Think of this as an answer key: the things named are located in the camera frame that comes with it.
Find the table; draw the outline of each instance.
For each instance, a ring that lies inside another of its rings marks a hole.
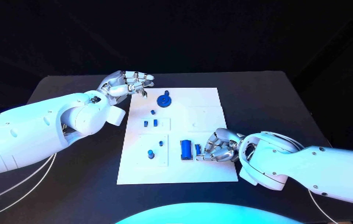
[[[50,76],[40,81],[28,103],[96,89],[105,76]],[[273,131],[303,146],[329,146],[302,101],[280,71],[155,74],[155,87],[217,87],[227,128],[247,135]],[[118,105],[128,113],[129,98]],[[306,189],[288,179],[282,191],[233,183],[116,185],[126,115],[120,126],[100,131],[57,153],[48,174],[30,195],[0,214],[1,223],[115,223],[151,208],[187,202],[247,206],[301,222],[324,222]],[[0,174],[5,190],[43,161]],[[28,191],[38,173],[1,198],[1,207]],[[313,195],[334,220],[353,219],[353,205]]]

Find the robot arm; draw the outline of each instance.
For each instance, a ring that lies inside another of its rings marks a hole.
[[[282,190],[290,177],[315,194],[353,203],[353,152],[348,150],[303,148],[289,137],[272,132],[244,137],[217,129],[195,159],[239,159],[239,176],[253,185],[259,183],[272,190]]]
[[[24,167],[92,135],[105,121],[119,125],[125,111],[113,105],[128,94],[146,97],[154,77],[116,71],[96,90],[14,108],[0,114],[0,172]]]

